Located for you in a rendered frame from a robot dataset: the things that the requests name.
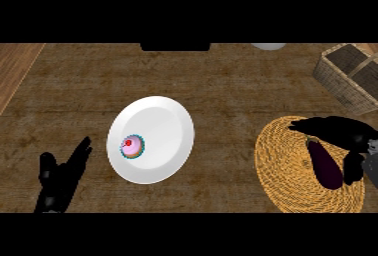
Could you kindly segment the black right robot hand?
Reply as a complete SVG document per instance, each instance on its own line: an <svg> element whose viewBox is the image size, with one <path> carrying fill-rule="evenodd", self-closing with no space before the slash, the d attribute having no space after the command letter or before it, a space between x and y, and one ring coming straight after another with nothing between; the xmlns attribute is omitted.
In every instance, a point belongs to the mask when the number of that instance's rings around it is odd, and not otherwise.
<svg viewBox="0 0 378 256"><path fill-rule="evenodd" d="M366 123L340 116L292 121L288 128L348 151L343 160L344 183L351 185L359 181L363 177L362 163L368 154L368 142L378 140L378 130Z"/></svg>

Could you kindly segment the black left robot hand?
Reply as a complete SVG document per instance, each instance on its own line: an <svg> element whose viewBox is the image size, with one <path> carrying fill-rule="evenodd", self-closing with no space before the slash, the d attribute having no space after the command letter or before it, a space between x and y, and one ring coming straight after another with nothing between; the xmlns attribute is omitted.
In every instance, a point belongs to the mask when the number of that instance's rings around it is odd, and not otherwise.
<svg viewBox="0 0 378 256"><path fill-rule="evenodd" d="M38 194L35 213L63 213L68 209L92 153L90 138L80 142L68 160L58 164L50 152L40 155Z"/></svg>

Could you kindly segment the purple eggplant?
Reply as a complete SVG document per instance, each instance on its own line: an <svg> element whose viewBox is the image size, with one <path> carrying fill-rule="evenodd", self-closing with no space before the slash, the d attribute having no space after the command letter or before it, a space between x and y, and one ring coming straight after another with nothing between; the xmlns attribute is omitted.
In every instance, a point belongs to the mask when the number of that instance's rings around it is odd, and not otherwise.
<svg viewBox="0 0 378 256"><path fill-rule="evenodd" d="M307 138L306 146L316 179L326 189L337 190L343 186L343 173L338 164L314 138Z"/></svg>

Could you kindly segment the round woven straw placemat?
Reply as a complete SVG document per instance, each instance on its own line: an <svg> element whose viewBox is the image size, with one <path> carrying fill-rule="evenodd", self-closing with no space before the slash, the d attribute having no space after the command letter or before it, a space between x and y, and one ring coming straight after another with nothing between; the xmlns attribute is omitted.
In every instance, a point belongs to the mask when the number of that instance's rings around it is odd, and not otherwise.
<svg viewBox="0 0 378 256"><path fill-rule="evenodd" d="M301 116L273 119L261 129L254 146L254 166L269 199L285 213L359 213L365 182L326 189L313 172L307 136L288 129Z"/></svg>

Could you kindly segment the pink frosted cupcake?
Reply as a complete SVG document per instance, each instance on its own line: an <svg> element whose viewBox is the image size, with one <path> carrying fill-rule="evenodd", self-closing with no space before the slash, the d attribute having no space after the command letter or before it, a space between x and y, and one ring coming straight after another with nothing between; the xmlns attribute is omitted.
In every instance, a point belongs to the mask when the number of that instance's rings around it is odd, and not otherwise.
<svg viewBox="0 0 378 256"><path fill-rule="evenodd" d="M124 158L136 159L145 152L145 140L137 134L128 135L121 142L120 152Z"/></svg>

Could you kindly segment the white oval plate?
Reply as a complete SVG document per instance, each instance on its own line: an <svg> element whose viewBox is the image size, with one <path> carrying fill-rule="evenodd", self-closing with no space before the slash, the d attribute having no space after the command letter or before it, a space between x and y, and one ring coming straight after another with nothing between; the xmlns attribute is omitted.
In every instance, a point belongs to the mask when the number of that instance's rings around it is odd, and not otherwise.
<svg viewBox="0 0 378 256"><path fill-rule="evenodd" d="M145 152L127 159L120 152L123 139L137 134ZM188 110L168 97L136 100L118 113L106 139L106 153L117 174L136 184L165 180L183 166L193 146L195 128Z"/></svg>

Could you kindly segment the pale grey round object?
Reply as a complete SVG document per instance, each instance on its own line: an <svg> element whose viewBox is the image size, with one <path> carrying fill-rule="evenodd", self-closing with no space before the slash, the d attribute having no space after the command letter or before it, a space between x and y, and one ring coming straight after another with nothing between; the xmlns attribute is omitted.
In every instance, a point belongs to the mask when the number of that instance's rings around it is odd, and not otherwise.
<svg viewBox="0 0 378 256"><path fill-rule="evenodd" d="M251 43L254 47L266 51L275 51L285 47L286 43Z"/></svg>

